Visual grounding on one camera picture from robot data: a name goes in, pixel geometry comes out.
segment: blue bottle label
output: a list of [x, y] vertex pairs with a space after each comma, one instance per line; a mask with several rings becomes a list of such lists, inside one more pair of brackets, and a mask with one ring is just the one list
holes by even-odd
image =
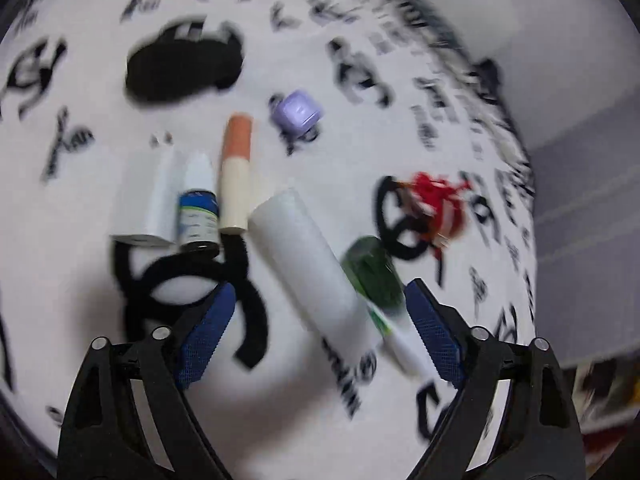
[[218, 201], [210, 191], [190, 191], [180, 197], [178, 243], [220, 243]]

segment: gray wall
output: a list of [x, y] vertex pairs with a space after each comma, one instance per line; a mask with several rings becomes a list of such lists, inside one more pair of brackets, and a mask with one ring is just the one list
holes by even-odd
[[618, 0], [431, 1], [463, 38], [469, 30], [505, 35], [515, 18], [511, 39], [489, 54], [502, 68], [503, 97], [529, 149], [640, 85], [640, 35]]
[[564, 365], [640, 348], [640, 87], [531, 157], [536, 331]]

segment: white cylinder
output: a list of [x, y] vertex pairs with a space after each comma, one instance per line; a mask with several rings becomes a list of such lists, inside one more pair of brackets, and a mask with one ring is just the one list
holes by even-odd
[[310, 322], [351, 366], [382, 342], [298, 193], [288, 189], [258, 206], [249, 232]]
[[242, 156], [230, 156], [220, 169], [220, 232], [246, 231], [249, 216], [250, 168]]

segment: white bottle cap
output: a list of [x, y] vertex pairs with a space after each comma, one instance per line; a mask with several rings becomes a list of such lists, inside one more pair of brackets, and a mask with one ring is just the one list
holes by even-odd
[[204, 190], [214, 192], [214, 173], [206, 153], [196, 152], [188, 156], [184, 172], [184, 190]]

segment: blue gripper pad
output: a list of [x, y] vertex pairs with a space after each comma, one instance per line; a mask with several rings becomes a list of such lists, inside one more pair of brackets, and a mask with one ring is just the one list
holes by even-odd
[[236, 290], [225, 283], [213, 304], [180, 347], [180, 362], [176, 382], [181, 389], [199, 381], [206, 370], [218, 342], [225, 333], [236, 308]]
[[404, 288], [406, 309], [422, 338], [427, 352], [445, 381], [455, 388], [462, 386], [465, 373], [462, 369], [460, 345], [437, 313], [431, 299], [423, 293], [416, 280]]

